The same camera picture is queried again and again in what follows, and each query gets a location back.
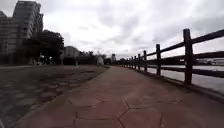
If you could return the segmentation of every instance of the wooden railing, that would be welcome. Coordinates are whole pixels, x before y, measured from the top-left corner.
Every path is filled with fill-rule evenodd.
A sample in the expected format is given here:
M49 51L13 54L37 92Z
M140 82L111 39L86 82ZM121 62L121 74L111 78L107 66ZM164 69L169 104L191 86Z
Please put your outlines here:
M224 51L218 52L207 52L207 53L200 53L194 54L193 53L193 45L202 43L204 41L220 38L224 36L224 30L220 30L217 32L213 32L201 37L197 37L191 39L190 30L184 29L183 30L183 38L184 41L173 46L167 47L165 49L160 49L160 45L156 45L156 51L147 54L146 51L143 52L143 56L138 54L138 57L134 56L126 60L118 61L118 64L133 68L136 70L140 70L141 67L144 67L144 72L147 72L148 68L156 69L156 75L161 76L161 70L169 70L175 72L183 72L185 74L184 84L190 85L192 84L192 74L198 75L205 75L205 76L212 76L212 77L219 77L224 78L224 71L212 71L212 70L202 70L202 69L193 69L193 64L195 60L202 59L202 58L224 58ZM185 54L180 56L173 56L167 58L161 58L161 53L171 51L180 47L185 47ZM156 59L147 60L148 56L156 55ZM185 68L177 68L177 67L163 67L162 65L166 64L166 62L175 61L180 62L180 60L184 60L183 64Z

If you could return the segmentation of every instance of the ground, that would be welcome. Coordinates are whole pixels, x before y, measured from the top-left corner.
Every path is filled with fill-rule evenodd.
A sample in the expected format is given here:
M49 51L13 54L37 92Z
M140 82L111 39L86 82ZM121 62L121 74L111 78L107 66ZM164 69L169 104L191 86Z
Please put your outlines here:
M111 67L20 120L18 128L223 128L224 105Z
M19 66L0 68L0 119L6 127L104 72L95 66Z

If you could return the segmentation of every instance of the river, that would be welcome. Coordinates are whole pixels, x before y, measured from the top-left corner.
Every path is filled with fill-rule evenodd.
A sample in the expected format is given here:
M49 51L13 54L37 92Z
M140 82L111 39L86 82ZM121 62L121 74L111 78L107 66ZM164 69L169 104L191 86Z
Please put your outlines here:
M166 66L166 67L179 67L184 68L184 66ZM205 70L213 70L213 71L224 71L223 66L194 66L194 69L205 69ZM156 73L156 69L148 68L148 72ZM176 79L183 81L184 80L184 73L181 72L174 72L174 71L161 71L162 76L166 76L168 78ZM214 91L218 91L224 94L224 79L223 78L216 78L210 76L202 76L202 75L192 75L192 83L204 88L209 88Z

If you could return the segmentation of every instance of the apartment building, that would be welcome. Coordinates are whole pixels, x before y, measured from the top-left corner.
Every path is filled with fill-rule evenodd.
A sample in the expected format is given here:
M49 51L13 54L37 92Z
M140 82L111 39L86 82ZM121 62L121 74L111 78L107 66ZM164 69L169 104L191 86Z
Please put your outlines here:
M7 34L6 40L0 39L0 46L5 47L2 54L14 53L16 47L21 45L23 40L31 38L43 30L43 14L40 13L40 8L41 5L35 1L18 1L12 18L8 18L3 12L0 13L0 17L7 19L5 22L8 23L2 25L6 30L0 29L0 33Z

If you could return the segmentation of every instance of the railing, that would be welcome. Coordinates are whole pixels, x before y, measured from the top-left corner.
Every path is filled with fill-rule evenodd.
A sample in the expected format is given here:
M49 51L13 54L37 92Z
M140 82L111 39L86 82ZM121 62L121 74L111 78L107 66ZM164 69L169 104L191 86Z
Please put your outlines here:
M140 70L140 67L144 67L144 72L147 72L148 68L156 69L156 75L161 76L161 70L169 70L175 72L183 72L185 74L184 84L190 85L192 84L192 74L212 76L212 77L220 77L224 78L224 71L212 71L212 70L202 70L202 69L193 69L193 64L195 60L202 58L224 58L224 51L218 52L207 52L194 54L193 53L193 45L202 43L204 41L220 38L224 36L224 30L220 30L217 32L213 32L201 37L197 37L191 39L190 30L183 30L183 38L184 41L173 46L167 47L165 49L160 49L160 45L156 45L156 51L147 54L146 51L143 52L143 56L138 54L138 57L134 56L127 60L118 61L124 67L133 68L136 70ZM171 51L180 47L185 47L185 54L180 56L173 56L167 58L161 58L161 53ZM156 55L156 59L147 60L148 56ZM167 64L167 62L181 62L180 60L184 60L183 64L185 68L177 68L177 67L162 67L162 65Z

